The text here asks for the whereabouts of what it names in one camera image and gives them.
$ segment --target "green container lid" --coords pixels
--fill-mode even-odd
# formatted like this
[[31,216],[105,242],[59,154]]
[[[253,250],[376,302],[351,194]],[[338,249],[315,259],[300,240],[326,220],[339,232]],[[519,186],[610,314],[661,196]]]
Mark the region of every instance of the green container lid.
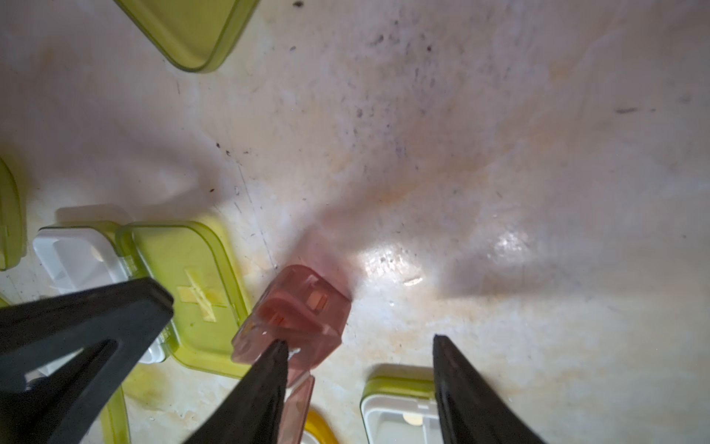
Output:
[[443,444],[430,379],[373,376],[365,384],[360,412],[370,444]]
[[10,169],[0,159],[0,270],[11,269],[24,255],[25,227],[20,195]]
[[224,246],[199,222],[133,223],[116,233],[132,277],[151,276],[175,299],[165,343],[186,367],[242,378],[231,339],[249,316]]
[[234,47],[258,0],[116,0],[178,69],[216,70]]

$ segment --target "plastic container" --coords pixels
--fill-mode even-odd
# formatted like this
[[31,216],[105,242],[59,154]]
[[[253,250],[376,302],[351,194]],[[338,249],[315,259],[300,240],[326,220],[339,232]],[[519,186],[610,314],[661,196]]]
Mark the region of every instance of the plastic container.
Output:
[[132,278],[151,276],[175,299],[163,331],[170,354],[203,372],[242,378],[231,339],[249,316],[244,295],[217,235],[199,222],[133,223],[116,232]]
[[312,269],[287,266],[234,336],[232,360],[254,363],[274,340],[285,340],[292,386],[340,345],[350,307],[350,299]]
[[338,444],[338,440],[323,417],[311,410],[306,418],[301,444]]
[[[111,233],[111,228],[114,227],[105,227],[108,233]],[[109,238],[95,228],[43,228],[32,241],[32,246],[59,294],[129,279]],[[164,361],[165,352],[160,343],[160,338],[156,338],[138,362],[153,364]],[[41,367],[40,372],[52,374],[73,357],[72,354],[51,362]]]
[[443,444],[432,381],[368,380],[360,403],[370,444]]
[[0,227],[0,271],[4,271],[19,264],[24,256],[25,227],[15,178],[1,159]]
[[116,0],[178,69],[216,70],[234,47],[258,0]]
[[[140,362],[162,361],[167,352],[203,372],[241,378],[249,370],[230,360],[230,341],[249,311],[226,251],[207,226],[72,222],[41,229],[33,246],[61,293],[144,276],[171,292],[175,314],[159,338],[165,343],[156,349],[154,342]],[[106,444],[131,442],[120,387],[100,418]]]

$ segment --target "dirty surface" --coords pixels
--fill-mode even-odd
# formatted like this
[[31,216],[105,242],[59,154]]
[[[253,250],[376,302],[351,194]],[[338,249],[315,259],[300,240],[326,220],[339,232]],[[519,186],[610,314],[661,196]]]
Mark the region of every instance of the dirty surface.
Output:
[[[710,440],[707,2],[262,0],[208,75],[111,2],[4,2],[0,29],[31,235],[210,214],[252,298],[311,226],[359,265],[315,371],[342,444],[372,368],[430,366],[435,333],[550,443]],[[51,292],[31,251],[0,291]],[[131,385],[134,442],[177,443],[234,381]]]

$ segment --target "stain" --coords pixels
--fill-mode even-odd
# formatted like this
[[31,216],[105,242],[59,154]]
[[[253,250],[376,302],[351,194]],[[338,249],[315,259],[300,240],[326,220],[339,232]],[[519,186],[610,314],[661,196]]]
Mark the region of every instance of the stain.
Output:
[[395,153],[397,154],[398,158],[407,157],[407,147],[402,144],[396,144]]
[[637,107],[614,109],[614,112],[617,114],[630,114],[632,112],[637,112],[637,111],[638,111]]
[[380,43],[382,43],[385,40],[385,36],[383,34],[380,34],[372,43],[370,43],[370,46],[377,46]]
[[159,366],[138,364],[121,386],[127,397],[143,404],[148,410],[161,410],[172,389],[170,385],[169,378]]

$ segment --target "scratch mark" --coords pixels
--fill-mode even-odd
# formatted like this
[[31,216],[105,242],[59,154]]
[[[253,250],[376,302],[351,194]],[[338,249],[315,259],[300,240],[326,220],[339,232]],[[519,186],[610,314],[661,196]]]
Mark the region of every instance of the scratch mark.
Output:
[[271,257],[271,250],[269,250],[268,244],[266,243],[266,236],[264,236],[264,231],[261,229],[261,224],[259,224],[259,218],[256,216],[256,208],[254,207],[254,201],[251,199],[251,194],[249,194],[249,185],[247,185],[246,180],[244,179],[244,173],[241,171],[241,165],[237,163],[236,166],[237,168],[239,168],[239,175],[241,176],[241,181],[244,183],[244,191],[246,192],[246,197],[249,199],[251,209],[254,211],[254,220],[256,221],[256,227],[259,228],[261,240],[264,243],[264,248],[266,248],[266,254],[268,255],[268,260],[271,263],[271,268],[276,270],[276,264],[274,263],[273,258]]

